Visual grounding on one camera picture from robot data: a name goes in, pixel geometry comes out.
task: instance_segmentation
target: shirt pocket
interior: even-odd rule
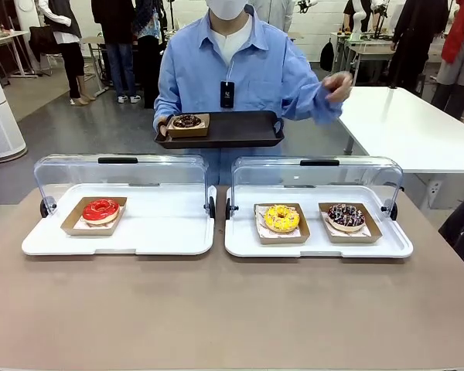
[[[252,111],[274,111],[281,109],[280,86],[270,81],[249,81],[247,106]]]

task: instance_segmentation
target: donut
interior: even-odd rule
[[[299,225],[299,213],[293,207],[274,205],[264,214],[264,222],[274,232],[289,233]]]
[[[113,199],[97,199],[87,204],[83,210],[83,219],[94,226],[113,221],[120,210],[120,206]]]
[[[193,114],[184,114],[175,118],[173,126],[177,129],[190,129],[201,125],[201,123],[202,121],[199,117]]]
[[[337,204],[328,210],[328,222],[336,230],[354,233],[366,225],[364,214],[353,205]]]

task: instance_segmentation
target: white face mask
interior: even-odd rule
[[[206,4],[218,18],[230,21],[240,15],[247,0],[206,0]]]

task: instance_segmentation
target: black badge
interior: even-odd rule
[[[234,108],[235,84],[230,81],[220,83],[220,106],[222,108]]]

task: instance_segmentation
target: black vest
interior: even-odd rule
[[[77,24],[76,16],[70,8],[70,0],[48,0],[48,6],[53,14],[63,15],[64,17],[70,18],[72,21],[70,26],[62,25],[60,23],[52,21],[50,18],[45,17],[45,23],[52,27],[54,32],[65,32],[71,33],[72,35],[81,38],[79,25]]]

